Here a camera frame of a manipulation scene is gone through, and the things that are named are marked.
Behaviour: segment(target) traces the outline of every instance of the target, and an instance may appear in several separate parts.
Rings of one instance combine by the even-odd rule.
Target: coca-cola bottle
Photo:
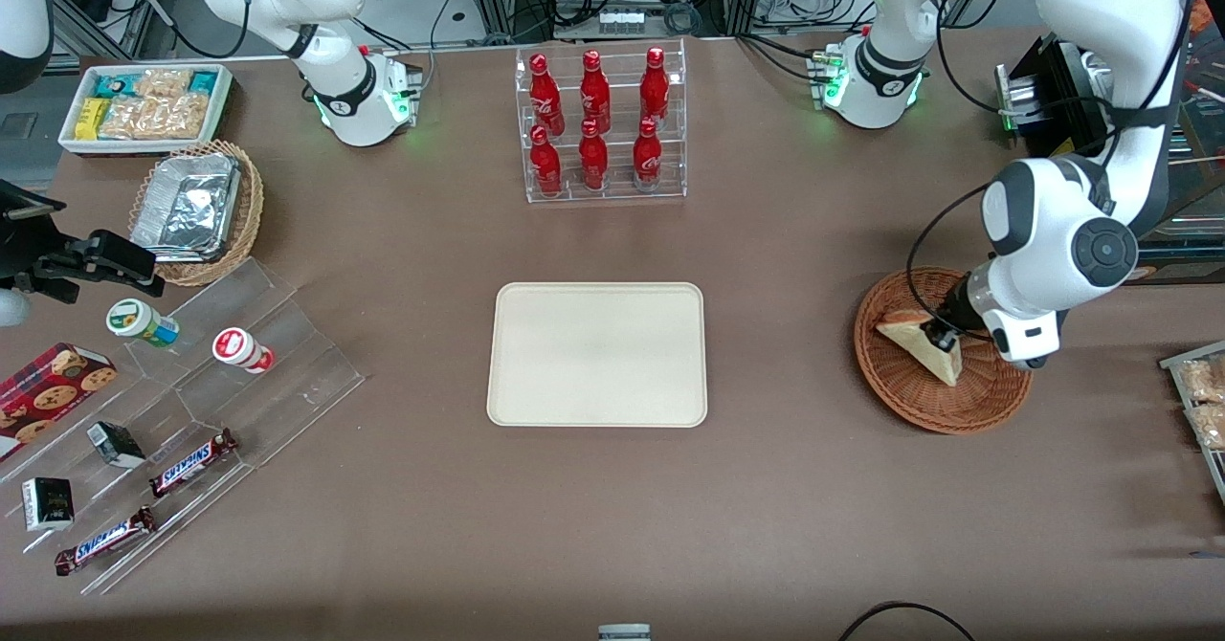
[[[655,126],[664,126],[668,119],[668,74],[664,72],[664,49],[647,50],[647,71],[642,75],[642,116],[654,118]]]
[[[537,186],[545,196],[561,194],[561,157],[549,143],[549,132],[541,125],[532,126],[532,170]]]
[[[532,109],[535,110],[537,124],[544,125],[551,136],[561,136],[566,131],[566,118],[561,114],[557,82],[549,74],[549,60],[537,53],[528,65],[532,67]]]
[[[583,97],[583,119],[594,119],[600,134],[612,129],[612,97],[609,96],[609,80],[600,69],[600,54],[595,50],[583,53],[583,83],[578,87]]]
[[[663,146],[655,136],[654,118],[642,118],[638,138],[633,142],[633,185],[638,191],[655,191],[659,186],[659,156]]]
[[[609,147],[600,137],[600,126],[593,118],[583,120],[583,140],[578,143],[578,157],[583,161],[583,184],[592,191],[604,189],[609,172]]]

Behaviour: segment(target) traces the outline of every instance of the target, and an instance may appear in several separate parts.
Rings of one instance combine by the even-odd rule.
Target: beige tray
[[[516,282],[497,293],[499,425],[692,428],[706,419],[702,292],[688,283]]]

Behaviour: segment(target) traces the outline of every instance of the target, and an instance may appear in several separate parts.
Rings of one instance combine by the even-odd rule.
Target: black small box
[[[136,468],[145,462],[145,452],[132,440],[132,434],[121,425],[100,420],[86,431],[89,441],[98,449],[102,461],[113,467]]]
[[[72,526],[72,487],[66,478],[31,478],[21,484],[26,531],[59,531]]]

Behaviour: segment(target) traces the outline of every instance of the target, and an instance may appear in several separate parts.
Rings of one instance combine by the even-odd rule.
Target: table
[[[951,59],[985,97],[1035,34],[951,32]],[[1186,553],[1221,547],[1221,514],[1156,365],[1221,338],[1220,290],[1085,305],[1012,422],[913,428],[854,363],[858,300],[1019,153],[937,64],[898,125],[861,131],[733,40],[686,50],[690,197],[615,208],[524,202],[513,50],[439,56],[421,126],[370,150],[320,125],[288,61],[232,63],[227,136],[267,188],[255,255],[370,379],[109,596],[78,597],[5,521],[0,637],[561,641],[642,620],[669,641],[832,639],[899,598],[996,641],[1220,635],[1221,565]],[[149,164],[66,154],[60,227],[123,228]],[[967,207],[921,262],[987,249]],[[494,297],[512,281],[701,287],[706,423],[495,427]],[[114,349],[102,316],[124,295],[39,300],[0,370],[60,339]],[[862,639],[943,632],[897,615]]]

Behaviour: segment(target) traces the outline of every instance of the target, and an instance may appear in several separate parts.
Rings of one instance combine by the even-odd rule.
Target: wicker basket
[[[243,175],[239,180],[238,208],[230,222],[229,249],[224,256],[211,264],[158,264],[157,275],[167,282],[181,287],[202,287],[216,282],[230,273],[239,264],[251,254],[255,244],[255,235],[260,232],[260,213],[263,211],[263,181],[260,179],[260,170],[255,169],[251,158],[241,148],[225,141],[209,141],[200,146],[175,151],[169,157],[205,156],[208,153],[224,153],[233,156],[243,165]],[[136,217],[145,205],[145,192],[148,191],[149,179],[153,170],[145,175],[145,184],[136,192],[136,203],[132,205],[127,214],[127,232],[136,227]]]
[[[924,300],[936,304],[963,273],[920,267],[913,275]],[[962,375],[957,387],[949,387],[876,331],[884,314],[919,308],[905,271],[876,283],[859,305],[855,357],[877,396],[910,423],[951,435],[980,433],[1012,417],[1029,396],[1033,374],[1005,362],[992,343],[962,338]]]

